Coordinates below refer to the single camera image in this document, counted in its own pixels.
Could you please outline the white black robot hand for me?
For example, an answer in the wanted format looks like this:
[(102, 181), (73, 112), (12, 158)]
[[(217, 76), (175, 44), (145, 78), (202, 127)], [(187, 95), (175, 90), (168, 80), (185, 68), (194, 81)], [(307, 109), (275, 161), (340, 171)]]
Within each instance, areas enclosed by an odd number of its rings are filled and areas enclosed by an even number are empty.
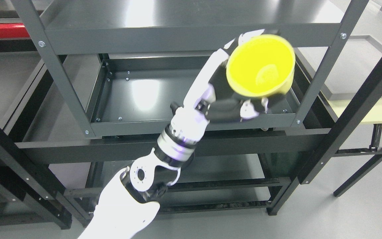
[(278, 31), (258, 29), (245, 32), (215, 50), (197, 74), (182, 104), (171, 103), (169, 124), (179, 129), (203, 129), (210, 124), (239, 123), (258, 118), (283, 101), (286, 94), (271, 97), (244, 97), (233, 91), (226, 78), (226, 65), (235, 48), (262, 34), (281, 36)]

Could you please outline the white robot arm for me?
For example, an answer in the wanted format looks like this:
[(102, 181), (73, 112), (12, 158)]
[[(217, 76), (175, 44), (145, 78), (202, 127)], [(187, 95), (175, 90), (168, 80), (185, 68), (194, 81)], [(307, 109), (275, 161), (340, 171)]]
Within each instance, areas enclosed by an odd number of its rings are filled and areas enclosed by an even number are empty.
[(79, 238), (130, 239), (147, 227), (203, 135), (203, 129), (165, 127), (147, 156), (118, 171), (102, 189), (94, 216)]

